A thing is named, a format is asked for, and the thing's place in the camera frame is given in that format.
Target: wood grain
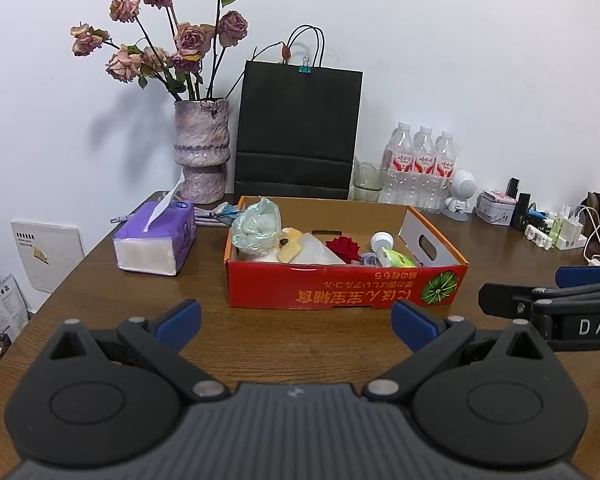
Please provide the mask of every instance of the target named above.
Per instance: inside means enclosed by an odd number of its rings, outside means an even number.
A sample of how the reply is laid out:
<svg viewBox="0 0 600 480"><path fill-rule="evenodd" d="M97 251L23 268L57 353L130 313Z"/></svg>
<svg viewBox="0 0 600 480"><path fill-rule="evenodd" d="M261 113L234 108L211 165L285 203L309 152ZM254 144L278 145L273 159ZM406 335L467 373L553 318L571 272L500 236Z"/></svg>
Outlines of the wood grain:
<svg viewBox="0 0 600 480"><path fill-rule="evenodd" d="M466 223L440 215L430 218L470 262L450 311L480 328L506 324L478 309L477 293L484 282L553 286L557 267L582 263L579 251L543 251L521 233L477 218ZM90 328L108 328L125 317L152 318L184 298L196 298L203 307L203 327L182 355L231 387L238 381L347 381L360 387L409 354L392 333L386 310L229 308L222 264L226 235L225 228L199 228L176 278L118 270L111 235L91 251L0 362L0 478L18 463L2 421L6 401L66 318L77 317ZM433 312L444 316L449 310ZM560 359L589 405L589 425L574 464L600 480L600 352L565 353Z"/></svg>

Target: white bottle cap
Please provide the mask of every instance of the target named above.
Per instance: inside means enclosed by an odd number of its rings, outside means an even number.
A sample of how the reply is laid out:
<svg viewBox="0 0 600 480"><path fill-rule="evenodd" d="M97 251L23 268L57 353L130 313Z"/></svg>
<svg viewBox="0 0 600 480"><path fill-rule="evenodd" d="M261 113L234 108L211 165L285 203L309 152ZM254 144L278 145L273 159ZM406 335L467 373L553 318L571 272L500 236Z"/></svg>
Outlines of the white bottle cap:
<svg viewBox="0 0 600 480"><path fill-rule="evenodd" d="M384 231L380 231L371 237L371 250L373 252L377 253L382 247L394 248L394 237Z"/></svg>

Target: wall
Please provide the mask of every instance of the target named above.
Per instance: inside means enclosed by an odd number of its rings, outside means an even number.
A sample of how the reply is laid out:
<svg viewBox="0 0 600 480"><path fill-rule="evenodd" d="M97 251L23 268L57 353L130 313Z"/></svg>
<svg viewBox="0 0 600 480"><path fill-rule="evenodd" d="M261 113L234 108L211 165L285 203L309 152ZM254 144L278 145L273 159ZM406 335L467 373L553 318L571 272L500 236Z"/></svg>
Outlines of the wall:
<svg viewBox="0 0 600 480"><path fill-rule="evenodd" d="M12 219L74 225L89 251L152 191L170 187L172 105L154 81L113 81L105 47L74 58L80 20L133 43L110 0L0 0L0 276L16 275L34 310ZM211 22L214 0L177 0L179 19ZM458 166L481 188L521 179L539 205L600 190L600 0L238 0L248 37L226 54L228 89L254 47L321 26L325 66L364 71L359 158L378 160L398 120L456 134ZM144 8L154 43L169 48L164 12ZM306 47L313 49L310 38ZM270 51L265 60L277 61ZM299 48L295 62L301 59ZM234 93L235 133L239 92Z"/></svg>

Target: red and white label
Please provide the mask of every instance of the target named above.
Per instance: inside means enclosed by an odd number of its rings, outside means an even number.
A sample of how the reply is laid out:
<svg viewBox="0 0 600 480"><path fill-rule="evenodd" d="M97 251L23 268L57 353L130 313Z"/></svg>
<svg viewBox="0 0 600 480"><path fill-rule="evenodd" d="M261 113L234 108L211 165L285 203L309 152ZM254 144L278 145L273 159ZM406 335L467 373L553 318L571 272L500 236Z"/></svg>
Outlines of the red and white label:
<svg viewBox="0 0 600 480"><path fill-rule="evenodd" d="M391 167L394 171L411 171L413 155L394 155Z"/></svg>
<svg viewBox="0 0 600 480"><path fill-rule="evenodd" d="M433 155L421 155L413 161L413 168L417 173L433 173L436 158Z"/></svg>
<svg viewBox="0 0 600 480"><path fill-rule="evenodd" d="M455 164L453 160L439 160L436 164L436 174L439 176L451 176L454 172Z"/></svg>

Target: cardboard box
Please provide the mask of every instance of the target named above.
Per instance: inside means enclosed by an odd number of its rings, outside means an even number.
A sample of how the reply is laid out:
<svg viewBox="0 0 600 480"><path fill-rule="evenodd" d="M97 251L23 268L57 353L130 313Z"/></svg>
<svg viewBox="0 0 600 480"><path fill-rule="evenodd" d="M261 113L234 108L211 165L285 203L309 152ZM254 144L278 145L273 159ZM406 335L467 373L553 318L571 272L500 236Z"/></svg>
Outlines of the cardboard box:
<svg viewBox="0 0 600 480"><path fill-rule="evenodd" d="M238 208L245 209L259 199L243 196ZM270 199L280 208L283 227L313 232L322 241L342 233L357 242L361 252L370 251L374 233L387 231L394 236L395 250L413 256L424 266L383 269L247 262L240 259L229 233L224 264L231 306L315 310L334 306L389 308L400 299L419 306L454 300L468 262L416 209L348 200Z"/></svg>

